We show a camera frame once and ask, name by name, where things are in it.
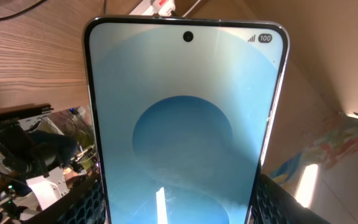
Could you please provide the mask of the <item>Galaxy smartphone with blue screen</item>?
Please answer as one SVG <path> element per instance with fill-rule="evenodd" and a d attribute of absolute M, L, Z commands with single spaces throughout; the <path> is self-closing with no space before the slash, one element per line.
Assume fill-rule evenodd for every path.
<path fill-rule="evenodd" d="M 269 21 L 90 21 L 83 50 L 109 223 L 247 223 L 289 46 Z"/>

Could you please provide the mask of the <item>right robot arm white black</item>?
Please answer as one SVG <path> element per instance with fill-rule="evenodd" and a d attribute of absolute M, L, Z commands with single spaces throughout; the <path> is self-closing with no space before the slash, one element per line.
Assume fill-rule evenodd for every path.
<path fill-rule="evenodd" d="M 82 175 L 68 190 L 63 168 L 79 144 L 72 138 L 43 131 L 26 132 L 19 125 L 0 128 L 2 163 L 16 172 L 15 183 L 30 189 L 42 211 L 29 223 L 99 224 L 106 221 L 98 174 Z"/>

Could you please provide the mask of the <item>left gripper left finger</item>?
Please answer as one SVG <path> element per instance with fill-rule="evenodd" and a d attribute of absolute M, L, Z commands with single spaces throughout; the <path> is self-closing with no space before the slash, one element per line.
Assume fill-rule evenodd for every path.
<path fill-rule="evenodd" d="M 91 175 L 63 198 L 23 223 L 106 223 L 106 202 L 99 174 Z"/>

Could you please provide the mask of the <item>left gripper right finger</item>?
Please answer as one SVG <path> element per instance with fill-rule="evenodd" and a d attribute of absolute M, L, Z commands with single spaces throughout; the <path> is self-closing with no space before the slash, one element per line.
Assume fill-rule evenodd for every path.
<path fill-rule="evenodd" d="M 259 175 L 251 212 L 254 224 L 329 224 L 264 174 Z"/>

